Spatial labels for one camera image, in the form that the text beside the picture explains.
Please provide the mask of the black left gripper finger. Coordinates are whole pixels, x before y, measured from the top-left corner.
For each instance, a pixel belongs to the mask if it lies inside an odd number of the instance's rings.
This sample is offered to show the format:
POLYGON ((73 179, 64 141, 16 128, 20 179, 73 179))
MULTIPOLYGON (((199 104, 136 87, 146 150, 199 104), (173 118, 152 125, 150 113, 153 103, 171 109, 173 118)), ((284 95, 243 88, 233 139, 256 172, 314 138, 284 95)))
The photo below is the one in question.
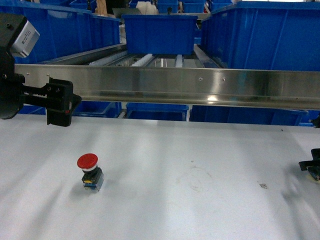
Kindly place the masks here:
POLYGON ((74 110, 82 98, 74 94, 71 81, 50 77, 43 87, 23 87, 26 104, 46 108, 48 125, 68 127, 72 122, 74 110))

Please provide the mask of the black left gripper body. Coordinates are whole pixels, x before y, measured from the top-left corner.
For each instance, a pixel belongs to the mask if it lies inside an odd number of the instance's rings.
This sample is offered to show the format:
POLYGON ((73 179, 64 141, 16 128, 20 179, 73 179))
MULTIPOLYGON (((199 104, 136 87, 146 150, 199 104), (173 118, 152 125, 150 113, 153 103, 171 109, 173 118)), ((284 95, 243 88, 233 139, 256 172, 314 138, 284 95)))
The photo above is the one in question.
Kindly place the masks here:
POLYGON ((15 73, 15 59, 8 48, 0 48, 0 118, 12 119, 24 106, 25 77, 15 73))

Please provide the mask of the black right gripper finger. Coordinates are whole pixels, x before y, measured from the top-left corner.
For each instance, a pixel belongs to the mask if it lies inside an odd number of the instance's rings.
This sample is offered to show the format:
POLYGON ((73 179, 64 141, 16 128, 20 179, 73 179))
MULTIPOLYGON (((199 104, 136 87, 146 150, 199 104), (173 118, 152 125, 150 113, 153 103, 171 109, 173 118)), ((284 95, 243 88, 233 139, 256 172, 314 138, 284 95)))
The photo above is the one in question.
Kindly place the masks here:
POLYGON ((311 150, 312 160, 300 161, 299 167, 301 171, 307 171, 308 167, 319 167, 320 166, 320 149, 314 148, 311 150))

